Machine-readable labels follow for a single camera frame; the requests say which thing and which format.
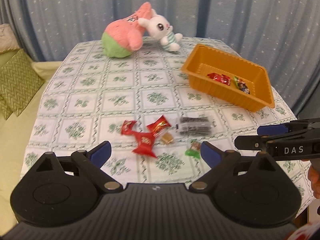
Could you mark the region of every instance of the white rabbit plush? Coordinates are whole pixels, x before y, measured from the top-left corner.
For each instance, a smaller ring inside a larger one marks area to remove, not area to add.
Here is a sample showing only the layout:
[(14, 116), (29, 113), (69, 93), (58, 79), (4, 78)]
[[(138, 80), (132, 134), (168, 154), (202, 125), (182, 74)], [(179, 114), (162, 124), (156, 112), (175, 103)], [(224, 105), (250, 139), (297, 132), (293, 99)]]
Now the white rabbit plush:
[(166, 18), (156, 14), (153, 10), (153, 16), (150, 20), (139, 18), (138, 24), (146, 28), (149, 35), (155, 40), (160, 40), (160, 44), (166, 51), (177, 51), (180, 49), (178, 42), (182, 39), (181, 33), (174, 34), (173, 26), (169, 24)]

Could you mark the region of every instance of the floral patterned tablecloth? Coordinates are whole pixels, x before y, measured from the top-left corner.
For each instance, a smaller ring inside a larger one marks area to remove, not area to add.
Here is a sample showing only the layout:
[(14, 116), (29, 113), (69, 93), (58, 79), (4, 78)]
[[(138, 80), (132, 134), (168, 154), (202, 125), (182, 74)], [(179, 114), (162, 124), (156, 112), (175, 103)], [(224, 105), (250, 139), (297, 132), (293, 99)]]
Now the floral patterned tablecloth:
[[(295, 119), (275, 90), (275, 109), (251, 113), (190, 88), (188, 77), (180, 68), (197, 43), (237, 55), (222, 41), (202, 38), (183, 38), (181, 50), (171, 53), (145, 37), (139, 51), (122, 59), (105, 57), (101, 41), (77, 44), (42, 95), (22, 176), (45, 151), (54, 151), (57, 156), (70, 155), (77, 149), (91, 149), (108, 140), (112, 155), (102, 170), (124, 185), (127, 182), (188, 185), (210, 169), (204, 161), (185, 156), (191, 138), (183, 138), (172, 129), (175, 143), (165, 146), (157, 141), (154, 152), (158, 159), (145, 158), (131, 152), (136, 146), (134, 137), (120, 135), (125, 119), (138, 120), (137, 129), (145, 131), (145, 126), (162, 114), (171, 123), (181, 115), (208, 116), (214, 133), (199, 140), (207, 140), (222, 150), (235, 149), (236, 136), (256, 134), (259, 125)], [(286, 161), (279, 165), (299, 189), (302, 211), (313, 200), (307, 179), (310, 163)]]

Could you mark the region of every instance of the orange plastic basket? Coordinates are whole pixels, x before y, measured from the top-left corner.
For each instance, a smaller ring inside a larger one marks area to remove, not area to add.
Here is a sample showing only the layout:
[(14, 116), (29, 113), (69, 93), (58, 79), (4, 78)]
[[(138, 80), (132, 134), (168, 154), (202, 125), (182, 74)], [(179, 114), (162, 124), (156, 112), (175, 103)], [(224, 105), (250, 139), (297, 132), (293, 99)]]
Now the orange plastic basket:
[[(266, 69), (241, 57), (198, 44), (183, 64), (181, 71), (189, 76), (192, 88), (252, 112), (265, 106), (275, 107)], [(230, 86), (207, 77), (207, 74), (213, 72), (229, 76)], [(237, 88), (234, 76), (247, 84), (250, 95)]]

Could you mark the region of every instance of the teal striped outfit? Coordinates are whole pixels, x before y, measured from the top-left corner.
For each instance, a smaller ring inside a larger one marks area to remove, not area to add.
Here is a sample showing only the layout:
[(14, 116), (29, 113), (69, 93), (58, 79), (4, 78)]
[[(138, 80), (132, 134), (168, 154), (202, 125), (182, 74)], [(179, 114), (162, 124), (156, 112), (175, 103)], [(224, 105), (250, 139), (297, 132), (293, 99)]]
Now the teal striped outfit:
[(165, 46), (162, 46), (164, 50), (168, 51), (169, 50), (169, 47), (170, 47), (170, 44), (171, 43), (176, 43), (177, 40), (176, 40), (176, 37), (174, 36), (174, 33), (173, 32), (170, 32), (168, 35), (167, 35), (167, 38), (168, 38), (168, 45), (165, 45)]

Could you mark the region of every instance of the pink starfish plush toy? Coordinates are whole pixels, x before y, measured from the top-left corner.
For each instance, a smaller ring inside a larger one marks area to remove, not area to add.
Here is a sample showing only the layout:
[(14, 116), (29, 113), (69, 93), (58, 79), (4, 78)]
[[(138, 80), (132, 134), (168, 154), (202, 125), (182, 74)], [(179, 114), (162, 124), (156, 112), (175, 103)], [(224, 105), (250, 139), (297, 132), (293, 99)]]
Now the pink starfish plush toy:
[(104, 54), (108, 57), (127, 57), (138, 50), (143, 44), (145, 28), (138, 24), (139, 18), (151, 19), (155, 15), (149, 2), (127, 18), (111, 22), (102, 35)]

